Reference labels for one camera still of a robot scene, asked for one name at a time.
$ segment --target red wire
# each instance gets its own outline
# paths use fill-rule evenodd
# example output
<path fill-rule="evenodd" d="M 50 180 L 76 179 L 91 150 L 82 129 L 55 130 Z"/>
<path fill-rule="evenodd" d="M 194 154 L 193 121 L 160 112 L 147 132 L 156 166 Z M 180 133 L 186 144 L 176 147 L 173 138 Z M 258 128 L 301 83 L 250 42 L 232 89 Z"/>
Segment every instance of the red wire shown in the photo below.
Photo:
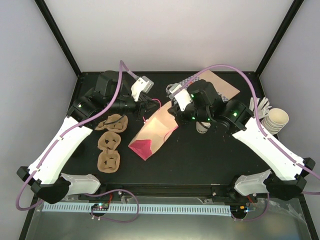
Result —
<path fill-rule="evenodd" d="M 157 101 L 159 103 L 159 108 L 161 108 L 161 102 L 160 102 L 160 100 L 158 98 L 152 98 L 152 100 Z M 147 122 L 147 120 L 145 119 L 144 116 L 142 116 L 142 119 L 143 119 L 144 123 Z"/>
<path fill-rule="evenodd" d="M 113 194 L 110 193 L 109 204 L 111 203 L 112 198 L 113 198 Z"/>

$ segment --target black table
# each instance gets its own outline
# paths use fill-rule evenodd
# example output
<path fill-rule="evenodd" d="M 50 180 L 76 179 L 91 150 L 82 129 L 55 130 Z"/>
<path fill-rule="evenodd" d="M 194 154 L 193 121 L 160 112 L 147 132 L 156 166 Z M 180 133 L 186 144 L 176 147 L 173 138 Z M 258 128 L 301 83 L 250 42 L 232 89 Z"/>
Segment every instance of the black table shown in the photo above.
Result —
<path fill-rule="evenodd" d="M 166 97 L 166 86 L 179 82 L 195 72 L 138 72 L 154 81 L 154 86 L 148 95 L 158 98 L 162 103 Z M 234 98 L 249 104 L 251 92 L 245 80 L 235 72 L 216 72 L 216 74 L 235 86 L 240 93 Z M 260 80 L 254 73 L 246 73 L 250 78 L 258 97 L 264 93 Z M 87 73 L 80 79 L 78 91 L 73 99 L 82 96 L 94 87 L 99 73 Z M 147 161 L 142 160 L 130 148 L 129 142 L 143 126 L 143 121 L 128 114 L 127 129 L 120 133 L 121 143 L 117 150 L 120 154 L 120 167 L 115 173 L 98 171 L 97 161 L 100 150 L 98 139 L 104 131 L 93 131 L 84 141 L 84 153 L 71 157 L 62 172 L 72 175 L 94 174 L 103 183 L 119 185 L 120 187 L 135 185 L 153 187 L 186 187 L 228 185 L 235 175 L 256 174 L 269 169 L 253 151 L 240 141 L 228 136 L 223 131 L 208 131 L 199 134 L 195 122 L 185 128 L 178 128 L 163 144 L 163 146 Z"/>

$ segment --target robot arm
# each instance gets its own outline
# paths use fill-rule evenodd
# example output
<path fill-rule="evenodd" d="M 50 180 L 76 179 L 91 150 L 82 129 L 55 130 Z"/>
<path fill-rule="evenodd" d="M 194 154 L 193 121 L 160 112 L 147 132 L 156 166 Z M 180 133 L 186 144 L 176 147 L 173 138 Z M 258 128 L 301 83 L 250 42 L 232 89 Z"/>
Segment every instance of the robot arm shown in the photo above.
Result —
<path fill-rule="evenodd" d="M 100 187 L 99 180 L 91 174 L 68 175 L 61 173 L 62 168 L 79 146 L 79 144 L 105 120 L 110 114 L 133 113 L 138 117 L 158 106 L 158 103 L 147 97 L 153 86 L 153 82 L 146 77 L 140 77 L 131 88 L 123 79 L 121 90 L 117 99 L 107 113 L 90 121 L 83 126 L 78 126 L 68 132 L 63 138 L 61 134 L 70 127 L 88 119 L 101 112 L 110 102 L 115 93 L 118 73 L 106 71 L 97 80 L 95 88 L 90 89 L 84 96 L 76 99 L 67 112 L 60 130 L 52 139 L 48 147 L 29 167 L 22 166 L 18 169 L 17 175 L 23 180 L 36 171 L 28 183 L 31 190 L 41 199 L 50 204 L 59 202 L 67 195 L 81 193 L 95 193 Z M 59 140 L 55 147 L 46 156 L 45 161 L 38 169 L 37 165 L 53 143 Z"/>
<path fill-rule="evenodd" d="M 172 86 L 171 93 L 177 90 Z M 226 132 L 253 150 L 271 168 L 262 173 L 236 177 L 232 187 L 242 196 L 256 193 L 271 193 L 273 196 L 289 200 L 300 194 L 308 174 L 293 164 L 272 142 L 291 156 L 296 163 L 313 169 L 315 162 L 294 154 L 281 144 L 266 129 L 264 136 L 257 126 L 253 112 L 238 100 L 223 102 L 214 86 L 205 80 L 191 84 L 174 96 L 175 105 L 168 112 L 175 116 L 178 125 L 189 122 L 210 122 L 225 128 Z"/>

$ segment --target brown paper bag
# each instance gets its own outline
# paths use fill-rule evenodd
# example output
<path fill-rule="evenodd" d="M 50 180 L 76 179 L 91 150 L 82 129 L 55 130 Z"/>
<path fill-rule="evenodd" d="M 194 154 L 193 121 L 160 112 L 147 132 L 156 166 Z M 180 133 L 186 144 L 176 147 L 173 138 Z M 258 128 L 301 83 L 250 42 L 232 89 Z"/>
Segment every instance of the brown paper bag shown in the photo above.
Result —
<path fill-rule="evenodd" d="M 168 113 L 171 106 L 169 101 L 157 110 L 129 143 L 129 148 L 145 161 L 160 149 L 178 127 L 175 117 Z"/>

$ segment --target white paper cup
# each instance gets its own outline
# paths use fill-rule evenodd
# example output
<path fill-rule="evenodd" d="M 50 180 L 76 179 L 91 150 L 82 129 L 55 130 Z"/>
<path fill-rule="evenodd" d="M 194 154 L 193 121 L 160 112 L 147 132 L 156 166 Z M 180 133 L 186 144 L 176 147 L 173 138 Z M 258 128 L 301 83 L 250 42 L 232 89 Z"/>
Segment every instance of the white paper cup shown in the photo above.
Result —
<path fill-rule="evenodd" d="M 201 122 L 201 123 L 207 128 L 210 128 L 210 126 L 211 126 L 210 122 Z M 208 131 L 208 129 L 201 126 L 201 124 L 198 121 L 196 122 L 195 127 L 196 127 L 196 130 L 198 131 L 198 133 L 200 133 L 200 134 L 205 134 Z"/>
<path fill-rule="evenodd" d="M 289 122 L 289 115 L 280 108 L 272 108 L 267 115 L 267 121 L 276 127 L 282 127 Z"/>

